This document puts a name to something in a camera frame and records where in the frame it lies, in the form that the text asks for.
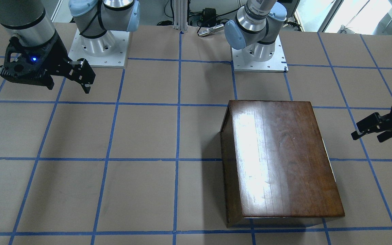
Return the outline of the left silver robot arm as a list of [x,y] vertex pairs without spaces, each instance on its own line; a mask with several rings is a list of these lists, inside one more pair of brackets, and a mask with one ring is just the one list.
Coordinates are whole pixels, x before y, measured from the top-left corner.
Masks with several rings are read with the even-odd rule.
[[[286,71],[278,37],[287,19],[286,8],[275,0],[248,0],[224,27],[235,67],[240,71]],[[384,116],[372,113],[356,124],[351,136],[358,140],[377,133],[380,143],[392,138],[392,106]]]

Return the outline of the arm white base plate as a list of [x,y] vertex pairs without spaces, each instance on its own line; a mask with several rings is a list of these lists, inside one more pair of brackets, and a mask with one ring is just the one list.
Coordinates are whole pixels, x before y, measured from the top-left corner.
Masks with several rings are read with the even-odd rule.
[[233,67],[239,72],[288,72],[280,36],[269,45],[255,43],[244,49],[231,48]]
[[97,39],[88,39],[77,30],[68,56],[86,59],[92,68],[125,68],[131,32],[107,31]]

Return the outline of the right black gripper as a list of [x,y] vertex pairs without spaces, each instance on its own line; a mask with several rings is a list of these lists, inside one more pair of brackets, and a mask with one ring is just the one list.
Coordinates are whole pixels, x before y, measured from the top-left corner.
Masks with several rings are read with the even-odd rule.
[[63,76],[81,85],[84,93],[89,94],[96,74],[87,59],[71,61],[59,33],[55,32],[50,40],[42,44],[42,82],[53,82],[51,75]]

